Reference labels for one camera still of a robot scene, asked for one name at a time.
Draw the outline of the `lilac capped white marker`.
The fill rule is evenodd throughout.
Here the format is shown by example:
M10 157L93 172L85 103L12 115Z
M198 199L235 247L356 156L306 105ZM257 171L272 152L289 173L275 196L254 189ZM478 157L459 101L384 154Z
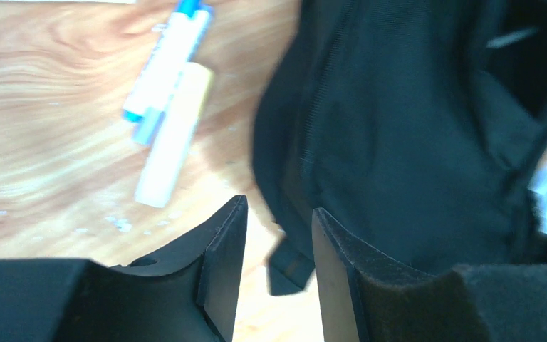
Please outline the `lilac capped white marker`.
M151 145L160 128L164 115L162 110L149 107L145 111L142 120L138 123L132 140L139 145Z

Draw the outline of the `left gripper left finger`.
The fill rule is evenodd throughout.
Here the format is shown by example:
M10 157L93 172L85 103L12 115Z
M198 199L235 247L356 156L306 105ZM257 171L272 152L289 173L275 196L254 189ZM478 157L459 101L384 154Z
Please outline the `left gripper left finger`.
M0 259L0 341L231 341L247 198L126 266Z

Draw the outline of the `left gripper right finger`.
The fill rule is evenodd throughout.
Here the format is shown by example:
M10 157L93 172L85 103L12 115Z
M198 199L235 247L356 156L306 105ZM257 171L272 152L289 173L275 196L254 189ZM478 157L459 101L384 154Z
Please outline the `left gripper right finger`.
M324 209L312 240L326 341L547 341L547 264L432 276L383 254Z

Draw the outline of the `black student backpack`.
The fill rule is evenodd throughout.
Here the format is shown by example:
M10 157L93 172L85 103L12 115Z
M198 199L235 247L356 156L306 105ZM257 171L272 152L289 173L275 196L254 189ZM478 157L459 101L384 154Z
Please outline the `black student backpack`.
M305 288L316 208L429 274L547 263L546 149L547 1L301 1L254 121L270 293Z

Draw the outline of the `blue capped white marker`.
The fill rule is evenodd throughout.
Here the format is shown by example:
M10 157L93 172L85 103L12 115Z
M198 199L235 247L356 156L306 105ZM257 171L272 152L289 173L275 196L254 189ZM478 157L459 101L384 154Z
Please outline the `blue capped white marker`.
M162 112L192 59L214 15L202 1L181 1L164 24L156 46L123 104L123 117L136 123L148 110Z

